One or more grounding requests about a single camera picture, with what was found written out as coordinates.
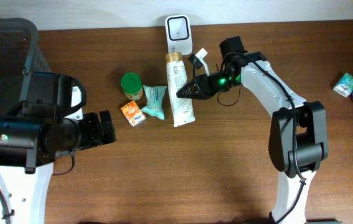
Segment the orange tissue pack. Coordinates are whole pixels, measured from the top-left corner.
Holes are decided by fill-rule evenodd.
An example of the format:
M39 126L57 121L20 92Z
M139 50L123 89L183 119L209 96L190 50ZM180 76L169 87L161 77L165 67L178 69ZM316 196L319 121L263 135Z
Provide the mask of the orange tissue pack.
M146 120L145 114L141 112L135 101L131 101L122 106L121 111L131 126L137 126Z

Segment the teal wet wipes pack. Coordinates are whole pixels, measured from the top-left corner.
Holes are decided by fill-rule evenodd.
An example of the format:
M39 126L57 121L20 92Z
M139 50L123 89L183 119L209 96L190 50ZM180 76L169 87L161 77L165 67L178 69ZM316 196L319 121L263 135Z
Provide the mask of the teal wet wipes pack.
M163 97L167 90L166 86L143 86L147 104L141 109L142 112L158 119L164 120L165 115L162 108Z

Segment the green round item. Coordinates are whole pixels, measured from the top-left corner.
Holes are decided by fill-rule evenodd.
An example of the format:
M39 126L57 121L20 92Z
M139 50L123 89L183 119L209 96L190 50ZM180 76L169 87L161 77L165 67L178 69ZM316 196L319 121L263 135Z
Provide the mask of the green round item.
M126 73L121 78L121 86L124 95L129 100L139 100L144 94L142 81L136 73Z

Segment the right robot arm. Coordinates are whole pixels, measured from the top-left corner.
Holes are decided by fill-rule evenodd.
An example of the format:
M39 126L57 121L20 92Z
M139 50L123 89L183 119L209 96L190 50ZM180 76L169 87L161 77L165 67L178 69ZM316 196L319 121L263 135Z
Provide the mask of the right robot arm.
M306 223L309 187L328 157L326 110L319 101L297 95L259 51L248 52L239 36L219 44L221 68L194 75L176 95L207 100L235 86L251 91L271 117L268 153L278 171L277 199L270 223Z

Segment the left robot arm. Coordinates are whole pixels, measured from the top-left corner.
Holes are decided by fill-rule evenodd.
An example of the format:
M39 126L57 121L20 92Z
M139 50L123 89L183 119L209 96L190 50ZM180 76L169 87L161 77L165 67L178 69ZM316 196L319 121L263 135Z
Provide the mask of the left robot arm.
M116 141L108 110L83 114L86 90L73 77L34 72L0 116L0 223L43 223L59 156Z

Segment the small teal tissue pack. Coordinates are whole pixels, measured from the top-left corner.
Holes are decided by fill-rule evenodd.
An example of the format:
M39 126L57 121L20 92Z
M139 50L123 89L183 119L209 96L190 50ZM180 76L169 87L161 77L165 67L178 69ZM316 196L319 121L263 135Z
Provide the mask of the small teal tissue pack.
M343 74L333 90L344 98L347 98L353 92L353 76L349 73Z

